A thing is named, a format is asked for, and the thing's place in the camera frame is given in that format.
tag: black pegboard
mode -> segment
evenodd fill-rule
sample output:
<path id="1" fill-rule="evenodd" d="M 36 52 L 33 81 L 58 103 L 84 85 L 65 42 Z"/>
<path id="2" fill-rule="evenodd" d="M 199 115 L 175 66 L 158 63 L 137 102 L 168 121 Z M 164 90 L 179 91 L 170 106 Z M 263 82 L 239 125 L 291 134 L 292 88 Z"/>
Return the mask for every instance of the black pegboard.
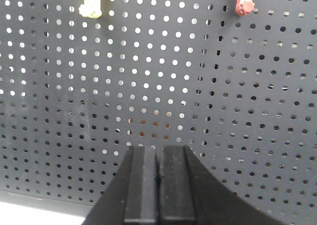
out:
<path id="1" fill-rule="evenodd" d="M 103 0 L 95 20 L 0 0 L 1 197 L 84 216 L 127 146 L 188 144 L 256 208 L 315 224 L 317 0 L 254 1 Z"/>

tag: yellow plastic clip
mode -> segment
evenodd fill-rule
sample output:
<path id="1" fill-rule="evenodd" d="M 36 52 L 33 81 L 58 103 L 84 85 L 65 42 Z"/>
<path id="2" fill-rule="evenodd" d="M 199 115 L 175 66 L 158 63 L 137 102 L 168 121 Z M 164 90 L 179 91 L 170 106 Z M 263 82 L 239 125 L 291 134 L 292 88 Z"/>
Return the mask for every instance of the yellow plastic clip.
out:
<path id="1" fill-rule="evenodd" d="M 83 17 L 99 18 L 101 12 L 101 0 L 84 0 L 84 4 L 80 5 L 79 13 Z"/>

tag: white surface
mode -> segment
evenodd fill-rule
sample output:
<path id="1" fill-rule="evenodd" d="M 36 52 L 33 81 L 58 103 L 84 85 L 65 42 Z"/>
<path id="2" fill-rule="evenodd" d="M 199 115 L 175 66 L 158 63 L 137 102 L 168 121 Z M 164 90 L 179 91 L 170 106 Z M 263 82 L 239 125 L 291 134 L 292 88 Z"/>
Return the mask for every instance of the white surface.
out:
<path id="1" fill-rule="evenodd" d="M 80 225 L 84 218 L 0 202 L 1 225 Z"/>

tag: red plastic clip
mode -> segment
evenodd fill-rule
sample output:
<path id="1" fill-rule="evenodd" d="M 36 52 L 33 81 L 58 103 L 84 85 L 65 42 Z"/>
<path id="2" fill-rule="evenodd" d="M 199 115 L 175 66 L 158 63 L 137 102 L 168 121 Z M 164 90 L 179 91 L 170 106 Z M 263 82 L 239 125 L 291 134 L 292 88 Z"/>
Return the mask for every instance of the red plastic clip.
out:
<path id="1" fill-rule="evenodd" d="M 252 0 L 237 0 L 236 13 L 240 16 L 247 15 L 254 10 Z"/>

